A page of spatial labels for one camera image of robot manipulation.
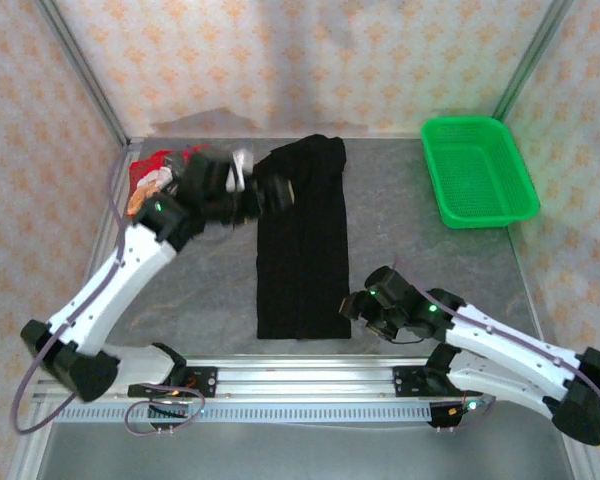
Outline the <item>black t-shirt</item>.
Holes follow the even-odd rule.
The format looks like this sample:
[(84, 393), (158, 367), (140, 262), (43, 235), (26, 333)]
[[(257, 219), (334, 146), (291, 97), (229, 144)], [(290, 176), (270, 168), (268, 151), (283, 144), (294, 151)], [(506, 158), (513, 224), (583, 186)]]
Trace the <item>black t-shirt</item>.
[(339, 313), (349, 294), (343, 173), (344, 141), (314, 134), (281, 146), (254, 167), (257, 179), (278, 175), (294, 204), (262, 217), (257, 228), (257, 336), (261, 340), (348, 339)]

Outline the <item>grey metal shelf panel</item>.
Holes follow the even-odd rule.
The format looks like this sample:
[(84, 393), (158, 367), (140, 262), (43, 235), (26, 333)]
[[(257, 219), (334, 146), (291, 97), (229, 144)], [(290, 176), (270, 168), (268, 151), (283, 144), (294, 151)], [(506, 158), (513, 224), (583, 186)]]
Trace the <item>grey metal shelf panel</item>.
[(574, 480), (557, 435), (496, 414), (467, 431), (197, 424), (137, 438), (115, 424), (53, 428), (37, 480)]

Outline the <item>green plastic basket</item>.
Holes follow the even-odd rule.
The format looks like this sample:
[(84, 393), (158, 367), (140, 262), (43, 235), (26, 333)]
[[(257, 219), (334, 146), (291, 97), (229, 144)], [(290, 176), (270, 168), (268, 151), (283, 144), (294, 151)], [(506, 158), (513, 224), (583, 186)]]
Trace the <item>green plastic basket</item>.
[(487, 116), (438, 117), (421, 127), (442, 222), (501, 228), (533, 218), (540, 201), (509, 128)]

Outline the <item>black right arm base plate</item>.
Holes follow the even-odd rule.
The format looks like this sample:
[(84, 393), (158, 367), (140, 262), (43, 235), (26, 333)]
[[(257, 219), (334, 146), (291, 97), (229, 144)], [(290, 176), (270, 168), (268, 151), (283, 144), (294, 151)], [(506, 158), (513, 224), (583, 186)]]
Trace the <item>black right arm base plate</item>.
[(456, 387), (450, 380), (449, 368), (429, 365), (398, 365), (392, 368), (396, 397), (459, 398), (479, 397), (483, 393)]

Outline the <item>aluminium mounting rail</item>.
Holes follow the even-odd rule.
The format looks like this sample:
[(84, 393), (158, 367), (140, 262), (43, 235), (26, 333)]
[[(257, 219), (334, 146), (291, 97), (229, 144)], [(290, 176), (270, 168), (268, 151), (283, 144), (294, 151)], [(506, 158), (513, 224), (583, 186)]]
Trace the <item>aluminium mounting rail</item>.
[(392, 368), (429, 365), (450, 369), (458, 388), (510, 402), (561, 399), (572, 374), (552, 361), (530, 360), (501, 366), (462, 351), (442, 360), (388, 356), (194, 358), (186, 366), (218, 369), (215, 399), (334, 401), (393, 398)]

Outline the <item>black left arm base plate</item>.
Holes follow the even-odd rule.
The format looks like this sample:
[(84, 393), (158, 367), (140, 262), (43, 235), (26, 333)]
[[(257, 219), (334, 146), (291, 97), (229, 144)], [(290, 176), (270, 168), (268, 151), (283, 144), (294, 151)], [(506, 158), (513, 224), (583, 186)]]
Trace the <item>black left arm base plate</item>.
[(142, 386), (134, 384), (128, 387), (127, 395), (130, 398), (146, 399), (180, 399), (193, 397), (190, 390), (197, 390), (204, 397), (214, 398), (217, 384), (218, 369), (216, 367), (177, 367), (162, 383), (166, 390), (155, 386)]

